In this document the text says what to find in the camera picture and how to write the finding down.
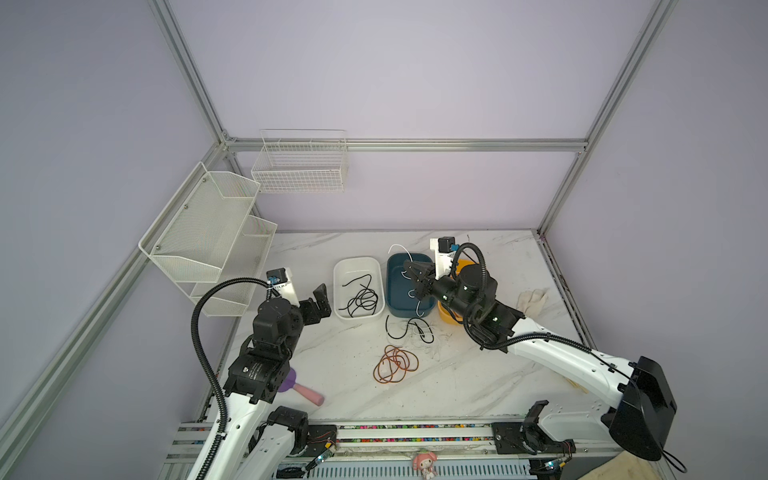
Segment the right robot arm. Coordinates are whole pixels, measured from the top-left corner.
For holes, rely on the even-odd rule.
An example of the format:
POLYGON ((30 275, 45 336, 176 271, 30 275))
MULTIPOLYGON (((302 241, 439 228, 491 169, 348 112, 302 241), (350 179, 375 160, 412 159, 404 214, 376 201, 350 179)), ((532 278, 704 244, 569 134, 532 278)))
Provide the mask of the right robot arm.
POLYGON ((573 458, 578 441, 611 440, 640 459, 664 460, 687 473, 687 466, 665 448, 678 406, 658 362, 605 354, 502 303, 477 245, 440 237, 431 239, 430 247, 434 261, 404 263, 417 299, 435 299, 481 349, 540 364, 585 388, 601 404, 600 412, 588 413, 561 411, 549 400, 538 400, 523 420, 493 425, 499 451, 558 452, 559 463, 549 461, 539 469, 542 475, 554 475, 573 458))

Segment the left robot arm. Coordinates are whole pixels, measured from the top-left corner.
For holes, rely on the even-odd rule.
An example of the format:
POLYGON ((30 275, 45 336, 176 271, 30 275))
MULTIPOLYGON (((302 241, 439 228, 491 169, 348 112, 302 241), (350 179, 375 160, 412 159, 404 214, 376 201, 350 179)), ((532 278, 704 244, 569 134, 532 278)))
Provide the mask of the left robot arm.
POLYGON ((309 441, 308 415, 290 407, 274 406, 288 379, 290 361, 305 326, 330 317, 327 287, 320 284, 311 298, 296 297, 288 273, 272 271, 266 280, 239 277, 213 286, 195 305, 191 317, 193 348, 211 384, 218 415, 188 476, 191 479, 305 478, 334 453, 326 441, 320 454, 302 466, 284 466, 291 455, 303 453, 309 441), (209 362, 199 332, 205 304, 219 291, 237 284, 266 289, 257 308, 252 334, 219 381, 209 362))

